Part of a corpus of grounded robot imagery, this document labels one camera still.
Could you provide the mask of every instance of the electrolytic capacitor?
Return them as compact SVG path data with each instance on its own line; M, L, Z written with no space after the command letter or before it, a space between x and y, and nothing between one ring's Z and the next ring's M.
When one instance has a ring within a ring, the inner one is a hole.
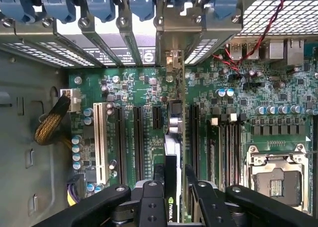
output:
M301 107L299 105L293 105L290 107L290 111L294 114L300 114Z
M73 169L74 170L80 170L81 167L83 166L83 161L79 160L73 163Z
M285 83L282 81L276 81L273 83L273 88L274 89L282 89L285 87Z
M94 192L95 192L95 193L100 192L102 189L104 189L104 185L103 185L103 184L98 184L98 185L95 187Z
M80 152L74 153L72 155L72 159L73 159L73 161L79 161L81 159L81 153Z
M255 109L255 112L256 112L257 114L263 115L263 114L265 113L265 108L262 107L262 106L258 106L258 107Z
M81 143L81 141L82 141L81 135L75 135L72 138L72 144L74 144L74 145Z
M78 152L82 151L82 149L83 149L82 144L77 144L77 145L72 146L72 152L74 152L74 153L78 153Z
M106 85L102 85L100 89L101 89L101 92L103 93L109 93L109 87Z
M110 170L114 170L115 169L115 167L116 167L116 165L117 165L117 161L116 160L111 160L110 162L109 162L109 169Z
M87 184L86 190L87 190L88 192L94 191L94 190L95 190L95 184L94 184L94 183L89 183L89 184Z
M318 115L318 109L307 109L306 110L306 113L308 114L308 115Z
M267 114L275 114L275 107L274 106L268 106L266 108Z
M93 113L94 113L94 110L92 108L87 108L83 111L83 115L85 117L90 117L93 115Z
M229 72L229 69L227 69L227 68L224 67L223 69L219 70L219 75L220 75L220 76L224 76L224 75L226 75L228 72Z
M84 124L85 125L92 125L94 122L94 119L92 117L85 117L84 118Z
M224 97L226 95L225 89L217 89L216 94L218 97Z
M226 92L228 97L233 97L233 95L234 95L234 90L233 89L226 89L225 92Z
M278 113L280 114L287 114L288 112L287 106L283 106L283 105L279 106L277 110L278 110Z

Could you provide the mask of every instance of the black pcie slot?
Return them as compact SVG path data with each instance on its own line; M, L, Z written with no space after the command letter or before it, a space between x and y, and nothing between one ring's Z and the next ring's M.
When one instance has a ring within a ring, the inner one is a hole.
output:
M313 151L318 151L318 117L314 116ZM318 154L313 155L313 217L318 219Z
M142 107L134 107L134 138L136 180L141 181L145 177L144 123Z
M190 125L190 154L192 157L192 166L196 176L200 179L200 135L199 122L200 111L199 105L190 105L189 108L189 125Z
M117 172L119 182L127 184L125 110L122 107L115 108L115 137L117 145Z

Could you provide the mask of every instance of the pcie slot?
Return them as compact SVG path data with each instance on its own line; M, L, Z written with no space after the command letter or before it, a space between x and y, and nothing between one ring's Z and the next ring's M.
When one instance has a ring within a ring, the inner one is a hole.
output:
M117 145L117 172L119 176L119 183L127 184L125 110L122 107L115 108L115 136Z
M192 157L193 169L196 176L200 179L200 135L199 121L200 112L198 105L190 105L189 110L189 125L190 125L190 155Z
M142 107L134 107L134 138L136 180L141 181L145 176L144 123Z
M94 103L94 136L96 157L96 182L108 181L106 103Z

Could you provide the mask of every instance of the screw hole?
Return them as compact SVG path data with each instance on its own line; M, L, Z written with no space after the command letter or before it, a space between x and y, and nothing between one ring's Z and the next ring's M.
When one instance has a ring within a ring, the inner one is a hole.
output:
M156 208L157 207L157 205L155 203L151 203L148 206L149 206L149 208Z
M148 217L148 221L150 221L150 222L155 222L156 220L157 220L156 216L149 216Z
M221 216L218 216L218 217L217 217L217 220L218 220L219 223L222 223L222 222L223 222L223 219L222 219Z

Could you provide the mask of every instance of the cable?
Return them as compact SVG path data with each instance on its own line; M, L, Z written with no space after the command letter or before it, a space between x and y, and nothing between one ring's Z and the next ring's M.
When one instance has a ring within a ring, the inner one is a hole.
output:
M269 19L269 23L268 25L266 26L262 36L259 37L256 45L254 46L254 48L249 52L247 53L244 57L242 57L241 59L239 59L237 62L234 62L232 59L231 59L231 54L229 53L227 47L225 47L225 53L228 55L229 59L230 59L230 62L226 62L226 61L223 61L223 59L219 58L218 56L215 56L213 55L214 58L217 58L219 60L221 60L221 62L225 65L228 65L232 70L234 70L235 72L239 73L239 69L237 68L238 65L240 65L244 60L246 60L249 56L253 55L254 52L260 47L262 41L265 39L267 33L269 32L272 24L276 21L277 19L277 16L278 16L278 13L283 9L284 7L284 0L280 0L280 3L279 5L277 6L276 8L276 12L271 16L271 18Z

